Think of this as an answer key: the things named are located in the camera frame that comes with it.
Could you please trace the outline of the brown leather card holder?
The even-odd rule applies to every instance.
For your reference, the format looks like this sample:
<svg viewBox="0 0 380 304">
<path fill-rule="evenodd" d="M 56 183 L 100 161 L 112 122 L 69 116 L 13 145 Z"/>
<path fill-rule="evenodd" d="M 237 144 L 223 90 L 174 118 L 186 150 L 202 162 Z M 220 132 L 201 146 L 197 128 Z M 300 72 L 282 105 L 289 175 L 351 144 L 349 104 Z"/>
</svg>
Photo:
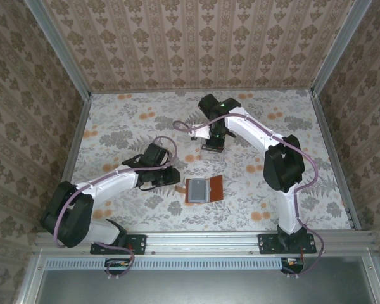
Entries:
<svg viewBox="0 0 380 304">
<path fill-rule="evenodd" d="M 224 198 L 224 188 L 223 188 L 223 176 L 218 175 L 215 177 L 207 178 L 210 181 L 210 201 L 207 203 L 214 203 L 221 201 Z M 205 204 L 205 203 L 190 203 L 188 202 L 189 194 L 189 181 L 191 179 L 186 179 L 185 186 L 175 186 L 175 190 L 181 194 L 185 195 L 185 203 L 187 204 Z"/>
</svg>

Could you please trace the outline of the floral patterned table cover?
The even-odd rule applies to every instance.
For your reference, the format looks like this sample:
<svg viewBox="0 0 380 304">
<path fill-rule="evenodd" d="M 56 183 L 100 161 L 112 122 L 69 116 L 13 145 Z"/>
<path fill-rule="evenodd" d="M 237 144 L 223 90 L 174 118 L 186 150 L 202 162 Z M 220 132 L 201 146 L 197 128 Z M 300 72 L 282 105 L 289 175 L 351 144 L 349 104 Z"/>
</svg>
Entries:
<svg viewBox="0 0 380 304">
<path fill-rule="evenodd" d="M 95 179 L 143 153 L 152 140 L 177 150 L 174 166 L 182 180 L 223 176 L 224 198 L 187 204 L 175 186 L 131 189 L 98 205 L 95 219 L 112 219 L 130 232 L 274 230 L 279 219 L 276 194 L 263 179 L 263 153 L 242 137 L 226 137 L 224 159 L 201 160 L 197 144 L 172 126 L 175 120 L 202 124 L 202 91 L 97 94 L 85 125 L 72 182 Z M 219 101 L 234 98 L 259 122 L 283 135 L 294 135 L 309 155 L 303 180 L 318 181 L 299 193 L 302 221 L 316 231 L 349 229 L 329 155 L 306 90 L 216 91 Z"/>
</svg>

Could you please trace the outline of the black connector board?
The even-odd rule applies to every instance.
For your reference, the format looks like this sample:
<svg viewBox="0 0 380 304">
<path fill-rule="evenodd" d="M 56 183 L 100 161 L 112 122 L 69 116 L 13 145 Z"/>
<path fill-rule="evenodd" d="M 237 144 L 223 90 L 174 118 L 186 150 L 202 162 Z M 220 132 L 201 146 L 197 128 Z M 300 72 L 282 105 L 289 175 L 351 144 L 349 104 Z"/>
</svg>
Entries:
<svg viewBox="0 0 380 304">
<path fill-rule="evenodd" d="M 120 277 L 130 267 L 130 263 L 131 258 L 106 259 L 104 271 L 110 277 Z"/>
<path fill-rule="evenodd" d="M 299 274 L 303 271 L 302 258 L 281 258 L 281 272 L 284 274 Z"/>
</svg>

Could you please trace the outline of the grey steel sheet panel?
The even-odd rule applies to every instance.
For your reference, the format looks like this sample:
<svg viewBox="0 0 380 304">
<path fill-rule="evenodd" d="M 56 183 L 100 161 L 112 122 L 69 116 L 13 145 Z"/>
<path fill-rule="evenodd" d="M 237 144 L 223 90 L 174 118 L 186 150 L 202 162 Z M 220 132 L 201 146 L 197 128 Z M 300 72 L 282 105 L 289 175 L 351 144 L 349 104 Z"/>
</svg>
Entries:
<svg viewBox="0 0 380 304">
<path fill-rule="evenodd" d="M 37 304 L 376 304 L 360 274 L 298 279 L 261 270 L 49 271 Z"/>
</svg>

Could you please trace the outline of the aluminium mounting rail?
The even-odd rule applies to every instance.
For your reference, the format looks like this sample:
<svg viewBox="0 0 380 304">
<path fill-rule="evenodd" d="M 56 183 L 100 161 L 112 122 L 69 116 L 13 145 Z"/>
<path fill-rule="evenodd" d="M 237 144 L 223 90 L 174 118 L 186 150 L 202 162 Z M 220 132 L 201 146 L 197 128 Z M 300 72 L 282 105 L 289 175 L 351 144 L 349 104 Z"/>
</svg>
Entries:
<svg viewBox="0 0 380 304">
<path fill-rule="evenodd" d="M 150 257 L 214 257 L 257 256 L 259 234 L 271 231 L 241 232 L 144 232 L 146 235 L 145 256 Z M 369 231 L 322 230 L 325 257 L 360 256 L 376 253 L 372 234 Z M 48 233 L 39 233 L 32 253 L 54 257 L 77 257 L 88 255 L 91 245 L 82 243 L 74 248 L 57 248 Z"/>
</svg>

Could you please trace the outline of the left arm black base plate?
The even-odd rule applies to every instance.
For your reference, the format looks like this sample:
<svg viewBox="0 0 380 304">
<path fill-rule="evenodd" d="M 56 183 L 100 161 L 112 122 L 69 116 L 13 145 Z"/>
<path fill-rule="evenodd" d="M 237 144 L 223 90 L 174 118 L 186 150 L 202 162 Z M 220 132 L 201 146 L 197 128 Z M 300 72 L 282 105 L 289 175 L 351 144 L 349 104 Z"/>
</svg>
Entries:
<svg viewBox="0 0 380 304">
<path fill-rule="evenodd" d="M 126 234 L 124 236 L 119 236 L 107 247 L 101 246 L 99 244 L 92 244 L 90 249 L 90 254 L 92 255 L 129 255 L 128 252 L 124 250 L 112 249 L 112 247 L 123 247 L 132 251 L 136 255 L 145 254 L 146 249 L 146 235 L 145 234 Z"/>
</svg>

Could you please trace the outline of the aluminium side rail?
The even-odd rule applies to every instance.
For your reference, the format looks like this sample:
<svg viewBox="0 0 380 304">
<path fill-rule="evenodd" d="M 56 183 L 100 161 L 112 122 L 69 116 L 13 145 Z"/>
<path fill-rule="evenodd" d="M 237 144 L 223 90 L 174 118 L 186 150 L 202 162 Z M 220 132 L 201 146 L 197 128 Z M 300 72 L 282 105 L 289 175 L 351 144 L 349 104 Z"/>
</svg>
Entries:
<svg viewBox="0 0 380 304">
<path fill-rule="evenodd" d="M 73 136 L 70 152 L 66 161 L 65 169 L 61 178 L 61 183 L 59 183 L 56 187 L 40 219 L 41 226 L 51 234 L 54 233 L 58 217 L 64 204 L 77 190 L 77 186 L 72 182 L 72 177 L 84 135 L 85 126 L 89 116 L 90 107 L 91 102 L 89 100 L 84 101 L 75 135 Z"/>
<path fill-rule="evenodd" d="M 338 154 L 336 152 L 336 148 L 326 121 L 326 117 L 324 115 L 324 111 L 322 109 L 322 105 L 320 103 L 320 99 L 311 93 L 311 100 L 351 228 L 355 230 L 361 230 L 362 227 L 360 225 L 355 205 L 353 203 L 352 196 L 350 194 L 348 184 L 346 182 L 345 175 L 338 158 Z"/>
</svg>

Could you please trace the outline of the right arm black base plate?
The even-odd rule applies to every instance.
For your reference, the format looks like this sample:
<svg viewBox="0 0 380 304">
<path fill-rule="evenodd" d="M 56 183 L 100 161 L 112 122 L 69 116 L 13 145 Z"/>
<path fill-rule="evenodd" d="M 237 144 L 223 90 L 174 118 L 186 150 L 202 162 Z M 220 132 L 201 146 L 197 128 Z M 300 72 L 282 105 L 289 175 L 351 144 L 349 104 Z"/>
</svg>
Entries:
<svg viewBox="0 0 380 304">
<path fill-rule="evenodd" d="M 317 252 L 316 243 L 312 234 L 300 237 L 279 234 L 259 234 L 260 254 L 314 254 Z"/>
</svg>

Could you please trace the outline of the aluminium upright frame post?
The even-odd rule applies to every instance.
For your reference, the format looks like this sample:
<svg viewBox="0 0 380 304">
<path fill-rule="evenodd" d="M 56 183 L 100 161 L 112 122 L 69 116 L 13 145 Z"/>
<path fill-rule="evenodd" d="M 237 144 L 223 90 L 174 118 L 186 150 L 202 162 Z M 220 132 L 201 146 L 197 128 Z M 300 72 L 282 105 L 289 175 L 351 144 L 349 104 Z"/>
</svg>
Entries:
<svg viewBox="0 0 380 304">
<path fill-rule="evenodd" d="M 372 0 L 354 0 L 325 60 L 311 85 L 314 96 L 318 96 L 330 78 L 338 61 L 351 41 Z"/>
<path fill-rule="evenodd" d="M 62 38 L 60 31 L 53 18 L 50 17 L 48 10 L 42 0 L 25 0 L 29 10 L 33 14 L 37 23 L 41 27 L 46 39 L 54 49 L 56 55 L 61 61 L 63 68 L 73 82 L 76 90 L 79 92 L 83 101 L 90 99 L 91 90 L 84 80 L 77 62 L 74 60 L 72 53 L 67 47 L 66 40 Z"/>
</svg>

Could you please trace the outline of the aluminium frame bar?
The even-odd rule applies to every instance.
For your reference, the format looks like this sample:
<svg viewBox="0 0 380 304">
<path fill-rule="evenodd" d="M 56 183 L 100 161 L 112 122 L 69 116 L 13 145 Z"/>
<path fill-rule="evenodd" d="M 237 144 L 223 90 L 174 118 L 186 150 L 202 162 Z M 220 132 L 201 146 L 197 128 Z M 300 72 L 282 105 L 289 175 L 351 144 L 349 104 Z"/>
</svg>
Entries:
<svg viewBox="0 0 380 304">
<path fill-rule="evenodd" d="M 362 257 L 370 289 L 376 304 L 380 304 L 380 257 L 368 253 Z"/>
<path fill-rule="evenodd" d="M 46 258 L 34 255 L 27 266 L 15 304 L 35 304 L 45 273 Z"/>
</svg>

